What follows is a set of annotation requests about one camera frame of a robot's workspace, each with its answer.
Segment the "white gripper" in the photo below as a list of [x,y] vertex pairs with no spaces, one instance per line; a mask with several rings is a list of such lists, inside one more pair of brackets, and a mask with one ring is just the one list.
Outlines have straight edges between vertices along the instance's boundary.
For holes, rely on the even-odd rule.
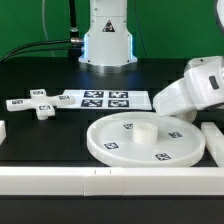
[[183,77],[153,98],[159,116],[171,116],[224,105],[224,56],[190,60]]

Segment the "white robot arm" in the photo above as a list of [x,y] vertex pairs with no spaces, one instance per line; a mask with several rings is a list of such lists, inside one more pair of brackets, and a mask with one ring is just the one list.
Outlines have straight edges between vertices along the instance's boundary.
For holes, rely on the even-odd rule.
[[[103,73],[135,64],[126,18],[127,0],[90,0],[90,28],[79,62]],[[184,77],[153,98],[153,108],[160,116],[209,107],[224,108],[224,56],[190,60]]]

